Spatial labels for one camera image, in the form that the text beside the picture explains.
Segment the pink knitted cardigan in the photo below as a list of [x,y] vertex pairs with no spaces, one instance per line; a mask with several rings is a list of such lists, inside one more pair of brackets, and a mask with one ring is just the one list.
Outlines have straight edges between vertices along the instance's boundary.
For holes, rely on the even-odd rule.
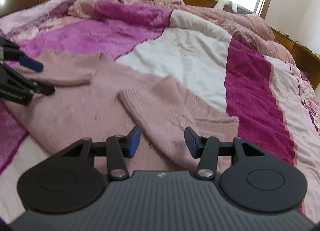
[[56,153],[83,137],[105,141],[133,127],[142,139],[134,170],[195,170],[184,130],[229,142],[239,119],[210,106],[174,77],[142,74],[103,53],[73,54],[47,50],[39,56],[41,73],[23,67],[23,76],[55,86],[50,96],[37,95],[29,106],[6,102],[16,119],[40,144]]

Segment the dusty pink blanket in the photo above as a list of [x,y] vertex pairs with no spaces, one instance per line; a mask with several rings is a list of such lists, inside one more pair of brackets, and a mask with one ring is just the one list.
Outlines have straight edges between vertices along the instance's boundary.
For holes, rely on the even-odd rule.
[[237,41],[259,54],[274,57],[295,65],[291,53],[275,41],[271,27],[256,14],[233,14],[224,10],[186,5],[183,0],[111,0],[125,4],[146,3],[171,10],[183,10],[215,23]]

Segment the patchwork purple white quilt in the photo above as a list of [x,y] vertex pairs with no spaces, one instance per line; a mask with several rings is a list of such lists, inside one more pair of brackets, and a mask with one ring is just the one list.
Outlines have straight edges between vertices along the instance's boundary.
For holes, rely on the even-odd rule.
[[[174,77],[210,106],[239,119],[238,134],[299,169],[301,206],[319,221],[319,103],[296,66],[259,54],[213,22],[183,10],[111,0],[51,0],[1,18],[1,35],[29,57],[51,49],[103,53],[114,62]],[[24,211],[18,176],[54,154],[1,102],[1,218]]]

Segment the wooden side cabinet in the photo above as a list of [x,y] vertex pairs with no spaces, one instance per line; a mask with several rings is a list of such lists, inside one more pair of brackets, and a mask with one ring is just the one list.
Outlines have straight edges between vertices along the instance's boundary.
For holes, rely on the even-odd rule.
[[263,18],[239,7],[236,13],[225,6],[215,9],[212,0],[141,0],[170,9],[181,9],[217,23],[238,41],[257,52],[296,65],[316,89],[319,86],[319,58],[288,35],[271,28]]

